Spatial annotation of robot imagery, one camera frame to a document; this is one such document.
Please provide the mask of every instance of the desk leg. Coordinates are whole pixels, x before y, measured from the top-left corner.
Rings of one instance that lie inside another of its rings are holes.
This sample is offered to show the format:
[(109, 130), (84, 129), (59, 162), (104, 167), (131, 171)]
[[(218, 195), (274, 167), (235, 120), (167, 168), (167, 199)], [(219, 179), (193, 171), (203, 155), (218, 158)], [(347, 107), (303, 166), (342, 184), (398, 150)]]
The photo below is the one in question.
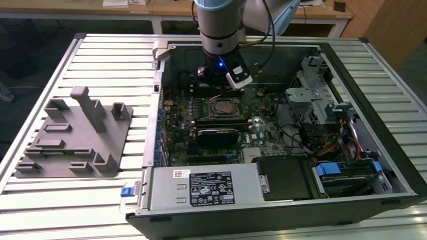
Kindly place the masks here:
[(348, 19), (338, 19), (327, 37), (339, 38), (342, 36), (347, 23), (348, 23)]
[(163, 34), (163, 29), (161, 29), (161, 16), (151, 16), (151, 25), (152, 25), (152, 32), (153, 34)]

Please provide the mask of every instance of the black cable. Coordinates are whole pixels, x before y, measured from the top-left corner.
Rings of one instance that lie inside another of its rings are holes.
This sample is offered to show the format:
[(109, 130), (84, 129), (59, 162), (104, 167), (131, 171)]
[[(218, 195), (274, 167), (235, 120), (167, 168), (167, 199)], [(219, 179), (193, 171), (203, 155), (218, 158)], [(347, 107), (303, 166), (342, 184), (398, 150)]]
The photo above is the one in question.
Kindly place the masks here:
[(268, 5), (267, 5), (266, 0), (262, 0), (262, 3), (263, 3), (263, 5), (264, 5), (264, 7), (266, 7), (266, 11), (267, 11), (267, 14), (268, 14), (270, 27), (271, 27), (271, 30), (272, 30), (272, 43), (271, 43), (270, 56), (268, 56), (268, 58), (266, 59), (266, 61), (259, 65), (259, 69), (263, 69), (263, 67), (266, 66), (266, 64), (268, 63), (268, 61), (272, 59), (274, 53), (275, 53), (275, 46), (276, 46), (276, 29), (275, 29), (275, 21), (274, 21), (272, 13), (270, 12)]
[(300, 4), (300, 6), (302, 6), (302, 8), (304, 9), (304, 24), (307, 23), (307, 13), (306, 13), (306, 6), (304, 5), (302, 5)]
[(192, 3), (191, 3), (191, 17), (192, 17), (193, 25), (199, 29), (199, 23), (197, 23), (196, 17), (195, 17), (195, 4), (196, 4), (195, 1), (192, 1)]

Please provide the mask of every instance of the blue drive bracket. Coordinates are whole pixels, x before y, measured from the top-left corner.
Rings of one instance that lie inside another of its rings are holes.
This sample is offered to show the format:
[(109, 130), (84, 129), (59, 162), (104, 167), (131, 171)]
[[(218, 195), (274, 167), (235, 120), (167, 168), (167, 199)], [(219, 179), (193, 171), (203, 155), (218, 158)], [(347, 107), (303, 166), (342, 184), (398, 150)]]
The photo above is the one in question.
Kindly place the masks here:
[(319, 177), (323, 175), (338, 175), (342, 173), (339, 165), (335, 162), (320, 163), (315, 167)]

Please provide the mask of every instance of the motherboard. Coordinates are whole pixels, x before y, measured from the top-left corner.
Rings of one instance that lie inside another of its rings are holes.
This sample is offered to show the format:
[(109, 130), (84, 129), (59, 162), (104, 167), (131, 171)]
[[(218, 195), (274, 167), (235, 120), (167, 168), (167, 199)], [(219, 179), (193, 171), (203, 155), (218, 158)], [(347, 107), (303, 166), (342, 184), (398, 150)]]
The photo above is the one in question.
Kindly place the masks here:
[(287, 155), (275, 118), (278, 93), (263, 86), (227, 96), (196, 91), (164, 92), (169, 166), (239, 164)]

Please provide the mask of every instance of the vertical post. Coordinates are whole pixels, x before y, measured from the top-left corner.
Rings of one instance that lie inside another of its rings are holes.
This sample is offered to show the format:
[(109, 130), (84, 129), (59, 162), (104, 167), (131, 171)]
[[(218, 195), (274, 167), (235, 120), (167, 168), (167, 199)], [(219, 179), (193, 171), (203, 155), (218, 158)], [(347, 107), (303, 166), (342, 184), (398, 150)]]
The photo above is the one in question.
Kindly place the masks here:
[(161, 20), (163, 20), (161, 16), (151, 16), (152, 32), (153, 34), (157, 34), (157, 35), (163, 34)]
[(88, 93), (89, 89), (87, 86), (75, 86), (71, 90), (69, 96), (79, 102), (83, 113), (87, 117), (87, 120), (92, 124), (95, 131), (101, 133), (105, 131), (103, 116), (100, 116), (99, 111), (93, 106)]

